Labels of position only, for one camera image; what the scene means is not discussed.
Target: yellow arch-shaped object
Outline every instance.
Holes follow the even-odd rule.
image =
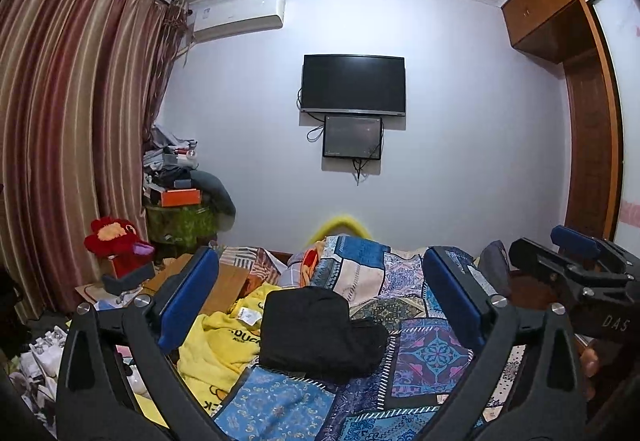
[[[361,237],[363,239],[371,238],[371,235],[364,225],[356,221],[356,219],[351,216],[341,215],[325,222],[319,230],[311,236],[308,244],[311,245],[316,241],[322,241],[326,236],[331,235],[331,231],[335,230],[335,228],[347,228],[349,231],[353,232],[353,235],[356,235],[356,237]]]

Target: hand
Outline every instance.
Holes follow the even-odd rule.
[[[593,385],[588,380],[588,378],[593,377],[600,370],[600,360],[598,359],[598,354],[591,347],[587,347],[582,356],[580,357],[580,363],[582,365],[582,370],[584,375],[587,377],[587,401],[593,399],[593,396],[596,394],[596,390],[593,388]]]

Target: patterned bedspread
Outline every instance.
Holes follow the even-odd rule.
[[[424,252],[397,251],[345,235],[328,237],[311,284],[345,297],[352,318],[373,317],[385,325],[389,340],[379,368],[340,387],[304,375],[248,369],[214,417],[216,423],[239,441],[413,439],[474,357],[458,342],[424,281]],[[469,255],[455,247],[447,253],[488,294],[495,293]],[[500,413],[523,353],[523,346],[513,348],[478,426]]]

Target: black television screen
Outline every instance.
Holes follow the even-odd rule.
[[[324,117],[324,157],[379,160],[381,154],[381,118],[343,115]]]
[[[305,55],[300,108],[309,113],[404,115],[404,58]]]

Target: striped curtain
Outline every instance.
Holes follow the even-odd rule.
[[[24,289],[23,317],[70,312],[74,288],[98,280],[82,244],[92,220],[146,234],[145,118],[185,17],[181,1],[0,1],[0,261]]]

